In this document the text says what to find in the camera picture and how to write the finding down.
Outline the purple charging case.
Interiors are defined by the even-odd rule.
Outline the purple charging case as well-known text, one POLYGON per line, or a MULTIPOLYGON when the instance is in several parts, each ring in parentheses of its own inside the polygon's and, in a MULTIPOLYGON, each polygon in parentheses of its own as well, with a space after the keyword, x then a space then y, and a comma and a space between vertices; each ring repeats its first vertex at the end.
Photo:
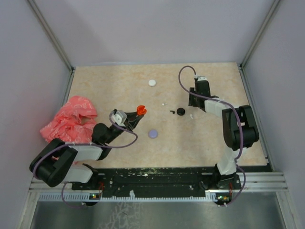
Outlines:
POLYGON ((148 137, 151 138, 151 139, 157 138, 158 137, 158 131, 156 129, 151 129, 148 132, 148 137))

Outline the white charging case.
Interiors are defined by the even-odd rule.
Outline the white charging case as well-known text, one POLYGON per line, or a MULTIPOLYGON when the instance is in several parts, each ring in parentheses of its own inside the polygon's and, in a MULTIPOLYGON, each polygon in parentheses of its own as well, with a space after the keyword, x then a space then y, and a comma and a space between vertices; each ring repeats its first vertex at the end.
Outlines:
POLYGON ((150 87, 154 87, 154 86, 156 86, 156 81, 154 80, 154 79, 150 79, 149 81, 148 81, 148 85, 150 86, 150 87))

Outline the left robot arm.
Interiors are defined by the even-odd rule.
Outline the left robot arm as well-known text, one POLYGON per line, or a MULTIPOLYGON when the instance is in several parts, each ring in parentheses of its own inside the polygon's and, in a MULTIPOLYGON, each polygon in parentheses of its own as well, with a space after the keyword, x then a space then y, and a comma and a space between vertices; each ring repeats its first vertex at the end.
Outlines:
POLYGON ((113 140, 123 132, 135 135, 134 129, 146 112, 113 110, 109 115, 111 126, 96 124, 89 143, 66 143, 58 138, 53 139, 31 162, 30 172, 49 187, 62 182, 79 182, 89 189, 96 188, 99 177, 84 161, 104 160, 114 148, 110 145, 113 140))

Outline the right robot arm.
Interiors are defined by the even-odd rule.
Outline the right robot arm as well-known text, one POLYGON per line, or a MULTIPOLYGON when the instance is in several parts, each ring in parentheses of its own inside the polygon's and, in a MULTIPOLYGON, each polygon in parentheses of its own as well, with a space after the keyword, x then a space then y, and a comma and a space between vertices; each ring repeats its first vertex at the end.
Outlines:
POLYGON ((221 118, 223 137, 226 144, 224 154, 213 168, 210 179, 203 181, 205 189, 226 188, 236 178, 238 160, 244 150, 259 140, 257 124, 251 106, 234 107, 210 93, 210 85, 205 77, 194 80, 190 88, 189 106, 221 118))

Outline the orange charging case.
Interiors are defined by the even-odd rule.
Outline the orange charging case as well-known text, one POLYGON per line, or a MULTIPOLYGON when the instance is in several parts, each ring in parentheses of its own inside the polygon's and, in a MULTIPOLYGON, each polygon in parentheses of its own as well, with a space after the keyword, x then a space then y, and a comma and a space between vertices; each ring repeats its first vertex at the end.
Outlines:
POLYGON ((145 115, 147 113, 147 110, 144 105, 139 105, 137 107, 137 115, 145 115))

